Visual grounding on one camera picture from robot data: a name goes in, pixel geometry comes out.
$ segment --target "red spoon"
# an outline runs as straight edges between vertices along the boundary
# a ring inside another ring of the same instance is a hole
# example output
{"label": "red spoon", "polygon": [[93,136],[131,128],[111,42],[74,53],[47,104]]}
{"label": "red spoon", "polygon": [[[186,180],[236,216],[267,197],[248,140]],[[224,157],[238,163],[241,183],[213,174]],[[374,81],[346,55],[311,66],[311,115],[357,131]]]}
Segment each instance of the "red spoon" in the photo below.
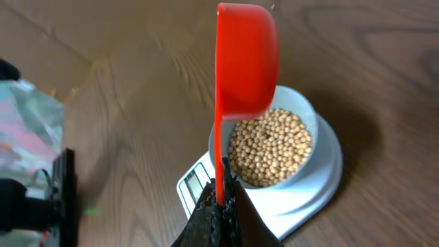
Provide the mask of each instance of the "red spoon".
{"label": "red spoon", "polygon": [[252,4],[220,3],[215,72],[215,190],[224,204],[221,121],[256,119],[271,104],[278,73],[271,14]]}

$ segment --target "bowl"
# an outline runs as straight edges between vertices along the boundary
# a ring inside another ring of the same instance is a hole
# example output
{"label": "bowl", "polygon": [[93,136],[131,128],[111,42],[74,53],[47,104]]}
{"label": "bowl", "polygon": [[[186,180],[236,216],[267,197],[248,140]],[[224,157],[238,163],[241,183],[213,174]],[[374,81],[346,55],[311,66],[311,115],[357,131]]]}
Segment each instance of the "bowl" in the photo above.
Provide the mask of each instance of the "bowl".
{"label": "bowl", "polygon": [[[232,176],[238,176],[238,181],[242,184],[242,186],[246,189],[282,189],[294,181],[298,180],[304,174],[304,167],[308,164],[308,161],[313,156],[314,150],[317,144],[318,138],[318,119],[317,114],[314,111],[313,106],[309,103],[308,99],[303,96],[298,91],[291,89],[286,86],[276,86],[276,90],[274,92],[273,101],[270,105],[270,109],[279,109],[282,108],[284,110],[289,110],[294,114],[298,115],[301,121],[306,125],[307,130],[311,134],[312,143],[311,143],[311,154],[308,156],[308,159],[298,168],[296,173],[293,176],[290,176],[286,180],[276,185],[272,185],[269,187],[255,187],[250,183],[244,182],[239,174],[235,171],[231,170]],[[221,152],[223,155],[227,154],[228,156],[228,146],[230,137],[235,129],[236,121],[223,121],[221,124],[222,135],[221,135]],[[215,148],[214,148],[214,137],[213,137],[213,127],[211,130],[211,134],[209,135],[209,156],[212,164],[215,164]]]}

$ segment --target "black object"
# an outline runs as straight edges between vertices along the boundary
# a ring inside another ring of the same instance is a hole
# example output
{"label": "black object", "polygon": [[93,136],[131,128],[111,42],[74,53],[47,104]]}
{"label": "black object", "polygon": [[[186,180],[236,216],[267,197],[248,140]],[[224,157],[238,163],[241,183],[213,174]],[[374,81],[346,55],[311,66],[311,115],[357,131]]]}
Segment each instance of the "black object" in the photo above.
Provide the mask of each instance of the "black object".
{"label": "black object", "polygon": [[215,201],[215,179],[207,184],[187,225],[171,247],[282,246],[263,223],[241,184],[224,165],[224,205]]}
{"label": "black object", "polygon": [[20,71],[14,65],[0,58],[0,81],[18,80],[20,77]]}
{"label": "black object", "polygon": [[53,163],[45,200],[25,196],[26,187],[0,179],[0,231],[48,231],[44,247],[75,247],[78,238],[75,154],[65,150]]}

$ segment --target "white digital scale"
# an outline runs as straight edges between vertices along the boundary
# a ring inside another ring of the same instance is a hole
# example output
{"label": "white digital scale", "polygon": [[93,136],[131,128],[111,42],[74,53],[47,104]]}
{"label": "white digital scale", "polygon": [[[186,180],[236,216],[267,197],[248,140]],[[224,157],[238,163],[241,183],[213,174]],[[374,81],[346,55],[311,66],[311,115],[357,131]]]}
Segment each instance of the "white digital scale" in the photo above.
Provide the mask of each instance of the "white digital scale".
{"label": "white digital scale", "polygon": [[[330,125],[318,115],[318,140],[303,176],[282,189],[246,189],[265,225],[282,240],[317,213],[338,188],[343,170],[340,143]],[[215,177],[204,154],[177,183],[177,192],[189,219],[205,184]]]}

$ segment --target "wooden table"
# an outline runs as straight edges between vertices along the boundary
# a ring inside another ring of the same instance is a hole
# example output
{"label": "wooden table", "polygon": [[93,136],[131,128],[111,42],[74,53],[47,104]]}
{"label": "wooden table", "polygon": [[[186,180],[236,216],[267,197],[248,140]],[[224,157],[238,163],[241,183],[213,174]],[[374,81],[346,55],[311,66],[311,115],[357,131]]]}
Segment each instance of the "wooden table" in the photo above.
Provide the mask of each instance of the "wooden table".
{"label": "wooden table", "polygon": [[[271,11],[278,83],[310,99],[344,153],[337,195],[286,245],[437,244],[438,2],[244,2]],[[186,224],[175,188],[207,151],[216,6],[151,1],[66,103],[78,193],[100,210],[81,219],[79,246],[168,246]]]}

